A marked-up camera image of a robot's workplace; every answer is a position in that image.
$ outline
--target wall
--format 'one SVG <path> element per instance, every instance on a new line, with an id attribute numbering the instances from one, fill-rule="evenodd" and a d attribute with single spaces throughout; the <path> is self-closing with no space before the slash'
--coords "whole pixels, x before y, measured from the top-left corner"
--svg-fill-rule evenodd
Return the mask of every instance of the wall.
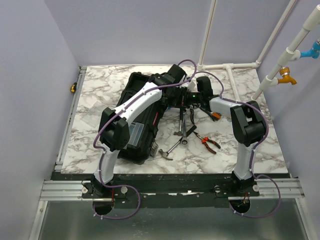
<path id="1" fill-rule="evenodd" d="M 43 0 L 0 1 L 0 233 L 26 240 L 79 68 Z"/>
<path id="2" fill-rule="evenodd" d="M 289 0 L 218 0 L 204 64 L 252 63 Z"/>
<path id="3" fill-rule="evenodd" d="M 318 0 L 298 2 L 258 69 L 260 80 L 269 73 L 318 3 Z M 307 35 L 298 50 L 308 51 L 318 37 L 320 26 Z M 281 84 L 264 92 L 284 159 L 293 176 L 299 176 L 316 227 L 320 226 L 319 61 L 302 58 L 290 62 L 290 75 L 297 84 Z"/>
<path id="4" fill-rule="evenodd" d="M 210 0 L 46 0 L 79 65 L 198 61 Z"/>

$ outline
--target blue faucet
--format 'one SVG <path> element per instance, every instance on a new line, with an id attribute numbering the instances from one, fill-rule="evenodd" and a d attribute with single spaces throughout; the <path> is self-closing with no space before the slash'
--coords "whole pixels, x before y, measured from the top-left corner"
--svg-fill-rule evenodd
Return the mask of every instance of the blue faucet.
<path id="1" fill-rule="evenodd" d="M 312 48 L 309 51 L 302 51 L 300 53 L 300 58 L 308 58 L 312 57 L 313 59 L 317 59 L 320 54 L 320 38 L 314 42 Z"/>

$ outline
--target black toolbox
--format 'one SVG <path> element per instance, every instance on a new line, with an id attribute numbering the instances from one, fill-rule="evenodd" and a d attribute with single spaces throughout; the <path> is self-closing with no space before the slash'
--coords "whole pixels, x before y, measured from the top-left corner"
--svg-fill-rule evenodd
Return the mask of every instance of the black toolbox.
<path id="1" fill-rule="evenodd" d="M 117 107 L 125 103 L 146 84 L 150 76 L 143 75 L 141 72 L 133 72 L 125 89 L 121 93 L 121 98 Z M 158 124 L 163 117 L 167 106 L 156 101 L 145 109 L 129 126 L 130 141 L 121 149 L 118 158 L 129 160 L 135 164 L 143 164 L 145 160 L 156 154 L 158 145 L 155 138 L 158 132 Z"/>

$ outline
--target marble tabletop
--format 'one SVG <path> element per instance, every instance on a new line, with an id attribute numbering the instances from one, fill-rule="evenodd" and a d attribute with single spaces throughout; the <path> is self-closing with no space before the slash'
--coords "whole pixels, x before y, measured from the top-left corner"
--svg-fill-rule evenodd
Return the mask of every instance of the marble tabletop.
<path id="1" fill-rule="evenodd" d="M 155 74 L 166 72 L 170 66 L 89 66 L 86 71 L 76 114 L 69 136 L 68 145 L 63 159 L 62 173 L 92 174 L 96 171 L 101 152 L 93 148 L 93 141 L 97 135 L 101 112 L 104 108 L 114 108 L 120 99 L 129 76 L 133 72 Z M 184 66 L 183 69 L 190 76 L 193 67 Z M 223 69 L 210 70 L 224 85 L 225 98 L 235 99 L 228 74 Z M 250 96 L 259 86 L 259 79 L 254 68 L 238 68 L 233 70 L 235 83 L 241 101 L 249 101 Z M 221 86 L 211 79 L 215 94 L 220 93 Z M 278 142 L 274 125 L 263 94 L 257 102 L 261 111 L 269 122 L 269 135 L 257 148 L 254 172 L 256 173 L 287 173 L 284 157 Z M 210 153 L 194 134 L 188 137 L 188 145 L 179 145 L 169 157 L 168 161 L 157 152 L 154 158 L 147 159 L 144 164 L 137 165 L 124 159 L 118 159 L 115 164 L 116 174 L 218 174 L 231 173 L 237 161 L 238 142 L 233 136 L 232 124 L 228 118 L 222 116 L 213 122 L 199 109 L 194 111 L 194 121 L 197 132 L 215 140 L 221 145 L 217 154 Z M 191 127 L 190 116 L 187 116 L 187 129 Z M 179 110 L 172 108 L 164 113 L 158 125 L 159 131 L 156 143 L 159 149 L 167 151 L 178 140 L 173 133 L 179 128 Z"/>

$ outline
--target red-handled pliers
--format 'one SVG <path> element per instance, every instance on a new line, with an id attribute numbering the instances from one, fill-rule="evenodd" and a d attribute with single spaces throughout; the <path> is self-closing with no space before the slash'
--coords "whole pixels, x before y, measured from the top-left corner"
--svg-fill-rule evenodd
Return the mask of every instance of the red-handled pliers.
<path id="1" fill-rule="evenodd" d="M 208 149 L 209 152 L 211 152 L 213 154 L 217 154 L 217 152 L 215 150 L 213 150 L 213 149 L 211 149 L 211 147 L 209 147 L 207 142 L 212 143 L 213 145 L 216 145 L 216 147 L 218 149 L 221 149 L 221 146 L 216 141 L 211 140 L 207 136 L 202 137 L 199 133 L 197 133 L 195 131 L 193 133 L 201 140 L 202 144 L 205 145 L 206 149 Z"/>

